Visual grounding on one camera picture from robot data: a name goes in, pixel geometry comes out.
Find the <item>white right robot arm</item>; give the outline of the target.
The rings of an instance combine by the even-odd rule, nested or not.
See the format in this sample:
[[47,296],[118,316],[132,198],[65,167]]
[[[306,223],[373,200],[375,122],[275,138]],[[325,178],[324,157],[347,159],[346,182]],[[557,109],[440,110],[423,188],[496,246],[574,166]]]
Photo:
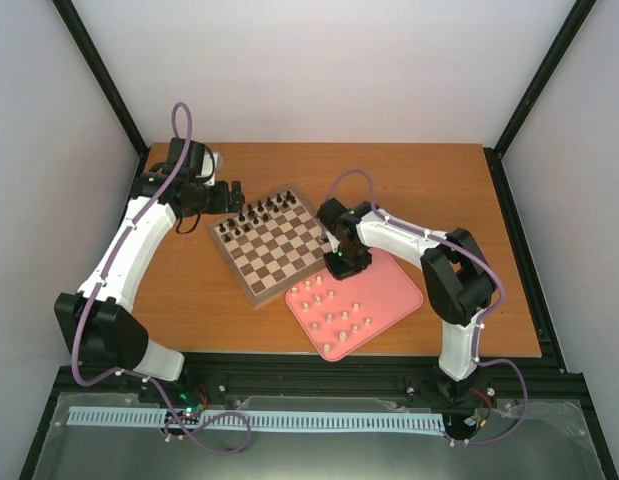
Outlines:
[[329,198],[318,208],[317,219],[331,248],[325,263],[337,280],[366,270],[373,248],[421,270],[429,303],[442,320],[436,389],[443,402],[460,404],[477,381],[483,317],[495,307],[494,293],[504,292],[472,234],[462,228],[427,230],[368,201],[347,208]]

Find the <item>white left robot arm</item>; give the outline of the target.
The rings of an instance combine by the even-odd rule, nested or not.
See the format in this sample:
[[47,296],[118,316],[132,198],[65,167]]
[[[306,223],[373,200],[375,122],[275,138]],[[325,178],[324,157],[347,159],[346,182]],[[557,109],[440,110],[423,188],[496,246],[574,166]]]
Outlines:
[[175,402],[195,395],[197,378],[183,368],[183,354],[152,340],[132,311],[169,231],[181,234],[186,218],[236,213],[244,205],[240,182],[217,179],[222,162],[222,155],[203,143],[172,138],[166,160],[134,180],[123,220],[95,270],[76,293],[58,296],[54,313],[79,385],[91,383],[80,374],[87,362],[105,367],[107,375],[132,372],[160,379]]

